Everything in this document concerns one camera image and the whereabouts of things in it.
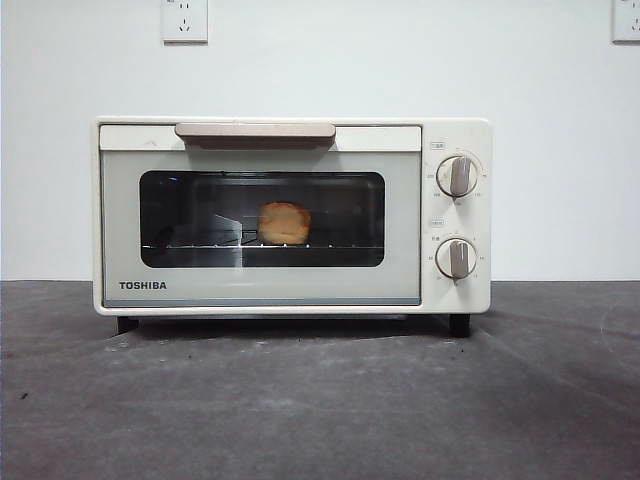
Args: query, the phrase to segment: timer dial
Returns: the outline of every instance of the timer dial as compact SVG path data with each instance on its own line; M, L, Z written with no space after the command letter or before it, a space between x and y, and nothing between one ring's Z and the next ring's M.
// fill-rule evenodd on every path
M440 190L450 197L464 197L475 188L478 169L468 156L456 155L440 164L436 179Z
M476 250L461 238L446 240L438 247L436 264L446 277L461 280L476 268Z

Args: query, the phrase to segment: oven foot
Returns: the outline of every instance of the oven foot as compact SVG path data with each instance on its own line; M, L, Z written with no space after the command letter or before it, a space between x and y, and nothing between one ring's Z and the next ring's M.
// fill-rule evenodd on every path
M131 317L118 317L118 335L135 330L140 326L140 320Z
M467 338L471 335L471 315L468 313L452 313L449 315L449 332L452 337Z

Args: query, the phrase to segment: oven control panel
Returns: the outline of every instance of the oven control panel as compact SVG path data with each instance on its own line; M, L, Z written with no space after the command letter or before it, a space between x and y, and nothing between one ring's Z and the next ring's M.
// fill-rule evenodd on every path
M425 311L480 313L490 303L491 126L426 122L422 161Z

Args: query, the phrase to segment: toshiba logo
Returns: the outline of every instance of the toshiba logo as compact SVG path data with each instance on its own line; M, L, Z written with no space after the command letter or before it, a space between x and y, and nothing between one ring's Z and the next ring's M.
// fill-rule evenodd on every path
M120 290L166 290L164 282L119 282Z

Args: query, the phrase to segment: bread slice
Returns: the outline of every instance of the bread slice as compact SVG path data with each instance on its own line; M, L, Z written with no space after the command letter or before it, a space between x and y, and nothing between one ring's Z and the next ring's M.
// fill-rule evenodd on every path
M311 214L306 208L288 202L271 202L260 207L258 237L278 245L299 245L307 241Z

